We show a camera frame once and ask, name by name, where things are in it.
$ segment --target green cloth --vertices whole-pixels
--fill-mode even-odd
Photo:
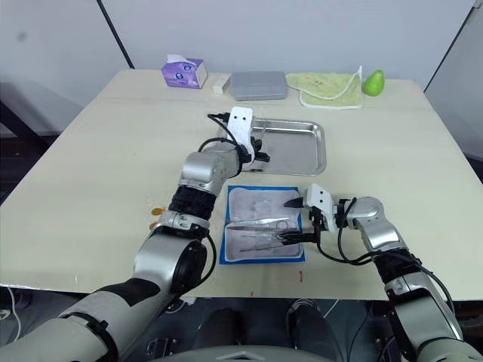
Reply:
[[[292,73],[286,79],[289,87],[300,91],[304,106],[329,109],[362,106],[361,67],[355,74]]]

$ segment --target white wall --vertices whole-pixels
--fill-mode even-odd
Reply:
[[[40,134],[65,129],[127,68],[94,0],[2,0],[0,52],[0,98]]]
[[[474,0],[105,0],[134,64],[166,54],[208,71],[355,72],[382,68],[424,88]]]
[[[463,28],[426,95],[463,152],[483,161],[483,8]]]
[[[95,0],[0,1],[0,97],[35,131],[61,131],[127,64]],[[158,69],[166,53],[202,57],[212,72],[362,64],[424,87],[473,0],[104,3],[139,68]]]

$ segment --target stainless steel tray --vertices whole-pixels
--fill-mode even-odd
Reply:
[[[315,176],[326,163],[324,129],[308,121],[255,118],[251,135],[262,140],[270,162],[255,161],[249,172]]]

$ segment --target purple tissue box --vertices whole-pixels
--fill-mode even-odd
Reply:
[[[201,88],[208,74],[203,59],[186,58],[193,62],[166,63],[161,68],[166,84],[169,87]]]

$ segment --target green pear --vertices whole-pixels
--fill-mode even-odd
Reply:
[[[368,96],[377,96],[384,89],[384,72],[378,69],[376,72],[372,73],[369,78],[367,78],[362,85],[362,90]]]

